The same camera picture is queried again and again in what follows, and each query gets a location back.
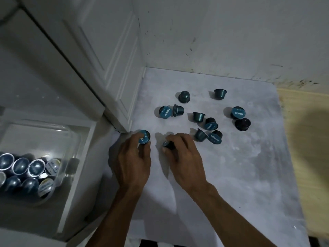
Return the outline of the person's right hand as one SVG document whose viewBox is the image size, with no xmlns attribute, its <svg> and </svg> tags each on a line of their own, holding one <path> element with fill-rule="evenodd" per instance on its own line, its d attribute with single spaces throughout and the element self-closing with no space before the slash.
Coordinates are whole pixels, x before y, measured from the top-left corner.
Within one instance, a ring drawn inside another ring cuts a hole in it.
<svg viewBox="0 0 329 247">
<path fill-rule="evenodd" d="M 208 182 L 203 161 L 191 135 L 177 133 L 166 136 L 166 140 L 173 141 L 176 147 L 178 163 L 170 165 L 176 182 L 191 197 L 206 190 Z"/>
</svg>

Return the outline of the person's left hand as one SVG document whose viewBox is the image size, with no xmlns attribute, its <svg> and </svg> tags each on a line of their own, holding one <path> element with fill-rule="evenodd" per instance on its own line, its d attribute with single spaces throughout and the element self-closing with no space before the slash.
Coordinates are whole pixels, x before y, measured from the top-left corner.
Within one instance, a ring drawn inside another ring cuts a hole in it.
<svg viewBox="0 0 329 247">
<path fill-rule="evenodd" d="M 114 173 L 121 188 L 141 192 L 150 176 L 150 168 L 139 157 L 138 140 L 143 136 L 135 133 L 119 147 Z"/>
</svg>

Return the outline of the person's left forearm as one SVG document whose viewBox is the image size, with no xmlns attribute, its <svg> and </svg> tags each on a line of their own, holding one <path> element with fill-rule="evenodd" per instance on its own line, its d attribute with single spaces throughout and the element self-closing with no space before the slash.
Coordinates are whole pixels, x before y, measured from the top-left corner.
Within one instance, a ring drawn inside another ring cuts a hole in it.
<svg viewBox="0 0 329 247">
<path fill-rule="evenodd" d="M 130 222 L 143 187 L 120 187 L 101 224 L 85 247 L 124 247 Z"/>
</svg>

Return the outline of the person's right forearm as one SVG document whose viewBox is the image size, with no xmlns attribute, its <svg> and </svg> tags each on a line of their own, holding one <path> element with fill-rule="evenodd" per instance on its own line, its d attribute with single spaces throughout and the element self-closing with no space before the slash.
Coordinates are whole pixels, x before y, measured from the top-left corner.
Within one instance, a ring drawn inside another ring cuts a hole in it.
<svg viewBox="0 0 329 247">
<path fill-rule="evenodd" d="M 277 247 L 218 193 L 208 183 L 188 191 L 212 225 L 224 247 Z"/>
</svg>

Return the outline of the scattered group of teal capsules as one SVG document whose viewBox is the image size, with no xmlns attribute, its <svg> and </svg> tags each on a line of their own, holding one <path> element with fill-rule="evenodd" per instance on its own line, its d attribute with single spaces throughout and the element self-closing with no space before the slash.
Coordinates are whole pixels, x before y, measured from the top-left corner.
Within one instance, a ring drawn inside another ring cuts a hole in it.
<svg viewBox="0 0 329 247">
<path fill-rule="evenodd" d="M 182 116 L 184 114 L 184 108 L 177 104 L 174 104 L 173 107 L 162 106 L 158 111 L 159 117 L 162 119 L 167 119 L 169 117 Z M 247 131 L 251 126 L 251 121 L 245 117 L 246 112 L 240 106 L 235 106 L 231 109 L 230 116 L 234 120 L 234 125 L 239 131 Z M 195 123 L 200 123 L 203 128 L 209 131 L 206 134 L 204 131 L 198 129 L 194 137 L 197 141 L 203 142 L 205 139 L 208 139 L 212 144 L 219 145 L 222 142 L 223 134 L 218 130 L 219 124 L 216 122 L 216 119 L 213 117 L 208 117 L 205 119 L 204 113 L 193 112 L 192 119 Z"/>
</svg>

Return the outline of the grey marbled mat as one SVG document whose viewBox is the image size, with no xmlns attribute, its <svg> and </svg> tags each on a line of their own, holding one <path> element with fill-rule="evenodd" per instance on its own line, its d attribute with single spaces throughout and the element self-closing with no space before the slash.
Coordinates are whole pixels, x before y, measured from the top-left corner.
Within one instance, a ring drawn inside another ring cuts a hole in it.
<svg viewBox="0 0 329 247">
<path fill-rule="evenodd" d="M 195 142 L 220 196 L 277 247 L 309 247 L 278 94 L 271 84 L 148 68 L 131 131 L 151 134 L 151 173 L 127 237 L 190 247 L 224 247 L 177 184 L 162 144 L 194 134 L 193 112 L 213 117 L 222 142 Z"/>
</svg>

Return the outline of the clear plastic container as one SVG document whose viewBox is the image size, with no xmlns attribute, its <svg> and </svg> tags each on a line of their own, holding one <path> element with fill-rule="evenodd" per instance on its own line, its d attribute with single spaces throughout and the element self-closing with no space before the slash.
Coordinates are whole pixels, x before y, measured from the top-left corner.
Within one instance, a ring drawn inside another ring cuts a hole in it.
<svg viewBox="0 0 329 247">
<path fill-rule="evenodd" d="M 67 165 L 76 157 L 79 144 L 80 136 L 67 126 L 33 120 L 0 119 L 0 153 L 11 153 L 16 157 L 23 156 L 30 160 L 42 157 L 47 160 L 61 159 L 60 173 L 55 180 L 58 186 L 55 190 L 61 186 Z M 24 205 L 39 205 L 48 199 L 31 203 L 17 197 L 14 199 L 0 196 L 0 200 L 6 203 Z"/>
</svg>

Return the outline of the black white striped cloth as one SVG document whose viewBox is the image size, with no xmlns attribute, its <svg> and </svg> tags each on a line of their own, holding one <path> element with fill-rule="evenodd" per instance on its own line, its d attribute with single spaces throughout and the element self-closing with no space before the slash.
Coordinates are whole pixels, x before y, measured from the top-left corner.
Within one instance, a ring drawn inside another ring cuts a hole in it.
<svg viewBox="0 0 329 247">
<path fill-rule="evenodd" d="M 139 247 L 185 247 L 185 246 L 172 245 L 165 242 L 157 242 L 152 240 L 141 239 Z"/>
</svg>

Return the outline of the white panelled door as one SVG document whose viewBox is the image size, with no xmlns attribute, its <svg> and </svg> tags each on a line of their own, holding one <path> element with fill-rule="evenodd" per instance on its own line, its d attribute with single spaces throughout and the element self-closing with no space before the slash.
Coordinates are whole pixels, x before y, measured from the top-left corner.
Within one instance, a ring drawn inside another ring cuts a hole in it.
<svg viewBox="0 0 329 247">
<path fill-rule="evenodd" d="M 128 132 L 145 62 L 132 0 L 0 0 L 0 106 Z"/>
</svg>

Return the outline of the pile of silver-rimmed blue pods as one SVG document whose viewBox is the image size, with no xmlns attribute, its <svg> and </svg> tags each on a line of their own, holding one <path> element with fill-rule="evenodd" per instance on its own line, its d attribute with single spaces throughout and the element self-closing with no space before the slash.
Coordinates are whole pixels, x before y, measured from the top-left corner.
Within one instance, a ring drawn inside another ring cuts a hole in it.
<svg viewBox="0 0 329 247">
<path fill-rule="evenodd" d="M 60 173 L 61 159 L 16 157 L 0 153 L 0 196 L 35 203 L 51 197 Z"/>
</svg>

